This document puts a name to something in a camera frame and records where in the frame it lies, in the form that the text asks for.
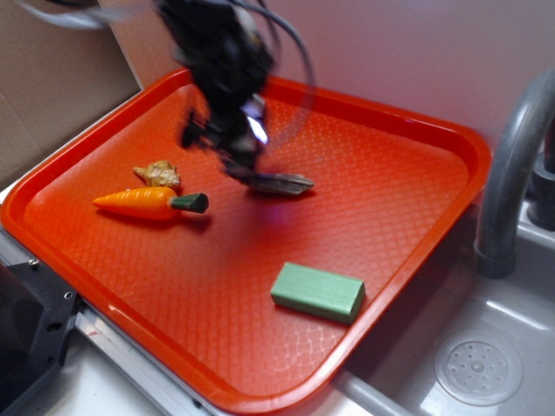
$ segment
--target orange carrot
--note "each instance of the orange carrot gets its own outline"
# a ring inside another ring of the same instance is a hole
[[[93,204],[103,210],[150,219],[169,219],[177,211],[203,213],[208,208],[208,197],[195,193],[178,197],[167,187],[144,187],[112,193],[96,198]]]

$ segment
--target cardboard box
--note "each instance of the cardboard box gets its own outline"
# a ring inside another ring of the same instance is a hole
[[[8,1],[0,2],[0,36],[1,190],[139,85],[110,29],[58,28]]]

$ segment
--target black metal bracket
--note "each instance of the black metal bracket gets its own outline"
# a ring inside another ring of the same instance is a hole
[[[79,302],[46,264],[0,264],[0,416],[62,367]]]

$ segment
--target gray sink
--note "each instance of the gray sink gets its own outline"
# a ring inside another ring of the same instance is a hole
[[[345,366],[366,383],[359,393],[391,403],[369,409],[376,416],[555,414],[555,233],[521,222],[517,270],[492,280],[474,271],[475,214]]]

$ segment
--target tray rim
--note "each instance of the tray rim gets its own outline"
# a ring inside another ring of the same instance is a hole
[[[68,170],[103,142],[109,140],[112,136],[110,132],[115,133],[121,130],[137,115],[144,114],[173,91],[190,84],[191,81],[191,76],[187,70],[178,69],[173,71],[115,109],[90,129],[77,136],[74,141],[52,154],[27,173],[10,191],[0,207],[0,222],[5,229],[31,252],[41,252],[42,260],[61,276],[73,276],[80,273],[86,275],[85,270],[81,270],[76,264],[56,261],[56,248],[50,247],[44,237],[34,236],[32,231],[24,225],[22,221],[23,210],[18,209],[18,206],[20,206],[18,204],[29,202],[36,192],[47,187],[59,174]],[[264,95],[295,104],[300,102],[303,91],[304,86],[300,83],[272,77]],[[408,138],[411,140],[436,146],[455,154],[467,166],[468,181],[464,189],[453,199],[451,205],[443,212],[429,233],[416,245],[413,252],[405,259],[375,300],[362,311],[357,320],[349,327],[341,342],[331,350],[316,371],[304,382],[280,394],[263,397],[254,397],[230,389],[229,385],[216,374],[200,372],[197,366],[194,365],[192,356],[184,359],[180,354],[183,353],[183,350],[169,337],[166,339],[163,337],[156,338],[148,327],[135,324],[137,320],[141,321],[141,318],[130,308],[127,308],[129,310],[117,308],[116,306],[121,303],[117,296],[111,296],[107,293],[104,294],[105,297],[100,299],[101,296],[95,293],[96,289],[87,284],[86,279],[81,279],[79,284],[75,286],[80,292],[94,293],[93,296],[87,297],[87,299],[95,306],[98,303],[107,305],[107,310],[103,310],[102,313],[117,326],[124,328],[132,338],[140,339],[140,344],[153,354],[157,360],[164,364],[179,362],[180,371],[176,374],[187,383],[190,383],[190,380],[186,380],[184,374],[192,375],[194,378],[194,383],[191,383],[192,387],[215,406],[227,412],[274,412],[293,406],[323,388],[326,382],[339,370],[350,352],[371,330],[384,309],[401,293],[415,270],[431,255],[435,246],[473,202],[485,184],[489,171],[491,163],[490,149],[484,140],[468,127],[323,88],[318,88],[316,95],[317,99],[313,110],[315,112],[333,115],[343,120],[377,129],[388,123],[390,126],[394,122],[397,131],[392,132],[391,128],[383,128],[383,130],[405,137],[408,137],[407,133],[410,131],[410,137]],[[375,114],[376,117],[369,117],[369,114]],[[414,132],[417,132],[417,137],[413,137]]]

